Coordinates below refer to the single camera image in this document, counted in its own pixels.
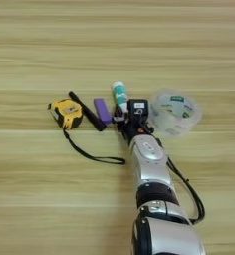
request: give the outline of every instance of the purple marker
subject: purple marker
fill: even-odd
[[[97,109],[100,120],[105,124],[112,122],[112,116],[110,115],[107,105],[104,99],[94,99],[94,104]]]

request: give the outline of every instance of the white bottle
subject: white bottle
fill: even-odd
[[[116,103],[121,107],[124,113],[127,113],[128,96],[126,93],[125,85],[122,81],[116,81],[113,83],[113,93],[116,99]]]

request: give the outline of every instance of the black lanyard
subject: black lanyard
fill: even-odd
[[[79,147],[77,147],[72,140],[70,139],[69,134],[66,132],[65,129],[63,129],[64,132],[64,136],[65,138],[68,140],[68,142],[70,143],[70,145],[72,146],[72,148],[78,152],[80,155],[93,160],[93,161],[98,161],[98,162],[102,162],[102,163],[110,163],[110,164],[125,164],[125,160],[123,158],[120,157],[113,157],[113,156],[92,156],[88,153],[86,153],[85,151],[83,151],[82,149],[80,149]]]

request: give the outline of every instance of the wooden table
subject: wooden table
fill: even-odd
[[[0,0],[0,255],[129,254],[129,164],[76,154],[47,111],[69,90],[111,108],[115,80],[131,97],[177,89],[203,107],[189,136],[158,136],[205,203],[208,254],[235,255],[235,0]],[[84,119],[70,134],[129,160],[113,127]]]

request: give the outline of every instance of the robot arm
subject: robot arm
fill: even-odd
[[[117,124],[129,144],[138,209],[131,255],[205,255],[192,223],[179,206],[167,170],[168,157],[151,135],[147,115],[146,100],[129,100],[128,116]]]

